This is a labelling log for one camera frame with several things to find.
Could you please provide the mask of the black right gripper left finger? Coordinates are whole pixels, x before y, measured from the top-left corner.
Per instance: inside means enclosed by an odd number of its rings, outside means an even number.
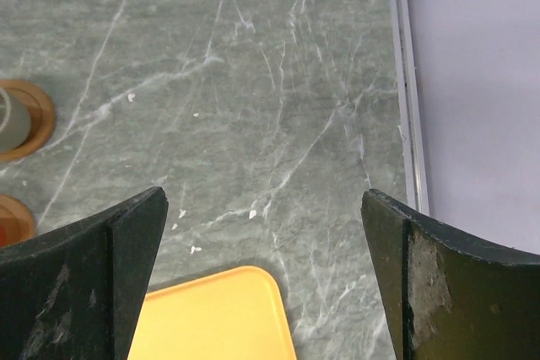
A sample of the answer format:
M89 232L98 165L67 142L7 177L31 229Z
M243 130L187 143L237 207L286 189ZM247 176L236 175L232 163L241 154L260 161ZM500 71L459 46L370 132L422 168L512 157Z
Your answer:
M1 250L3 359L125 359L165 228L151 187Z

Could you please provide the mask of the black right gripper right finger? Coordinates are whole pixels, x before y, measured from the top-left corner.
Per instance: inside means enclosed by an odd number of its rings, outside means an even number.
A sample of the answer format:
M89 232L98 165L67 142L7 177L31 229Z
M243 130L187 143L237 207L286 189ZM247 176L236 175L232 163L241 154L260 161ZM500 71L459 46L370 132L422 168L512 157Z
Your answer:
M537 359L539 257L371 189L364 233L398 359Z

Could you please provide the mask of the tan wooden coaster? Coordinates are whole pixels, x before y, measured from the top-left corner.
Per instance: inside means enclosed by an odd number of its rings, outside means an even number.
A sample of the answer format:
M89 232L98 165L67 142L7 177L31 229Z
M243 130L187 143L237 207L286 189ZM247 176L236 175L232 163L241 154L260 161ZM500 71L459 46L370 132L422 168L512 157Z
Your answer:
M30 113L31 129L26 141L8 153L1 153L1 161L22 159L43 147L56 125L55 106L51 97L38 86L21 79L2 79L1 88L20 100Z

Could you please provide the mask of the yellow plastic tray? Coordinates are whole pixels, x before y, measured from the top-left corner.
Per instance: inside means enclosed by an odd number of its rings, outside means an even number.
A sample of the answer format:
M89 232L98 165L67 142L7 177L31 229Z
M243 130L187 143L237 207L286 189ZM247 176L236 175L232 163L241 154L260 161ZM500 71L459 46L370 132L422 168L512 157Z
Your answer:
M239 266L148 293L131 359L294 359L278 284Z

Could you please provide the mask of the orange copper cup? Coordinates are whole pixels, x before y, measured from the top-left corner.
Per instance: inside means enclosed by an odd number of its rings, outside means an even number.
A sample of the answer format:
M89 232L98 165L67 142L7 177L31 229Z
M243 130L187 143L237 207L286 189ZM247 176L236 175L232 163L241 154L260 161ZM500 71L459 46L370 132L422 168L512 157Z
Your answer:
M20 241L19 221L8 213L2 213L0 218L0 247L10 246Z

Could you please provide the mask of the light orange wooden coaster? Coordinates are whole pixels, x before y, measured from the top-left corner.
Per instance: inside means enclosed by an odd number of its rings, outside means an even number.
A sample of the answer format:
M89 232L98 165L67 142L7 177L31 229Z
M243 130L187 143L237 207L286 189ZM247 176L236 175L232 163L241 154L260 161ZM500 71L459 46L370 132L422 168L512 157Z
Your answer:
M19 221L20 242L35 236L35 220L28 207L14 197L1 195L1 214L8 213Z

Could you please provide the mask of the grey yellow-handled cup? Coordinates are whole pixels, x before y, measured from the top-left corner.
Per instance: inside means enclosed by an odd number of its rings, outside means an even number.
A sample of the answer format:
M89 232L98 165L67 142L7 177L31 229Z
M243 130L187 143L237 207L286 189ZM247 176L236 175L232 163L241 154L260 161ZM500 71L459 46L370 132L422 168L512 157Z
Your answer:
M21 146L30 134L31 118L27 107L1 88L1 153Z

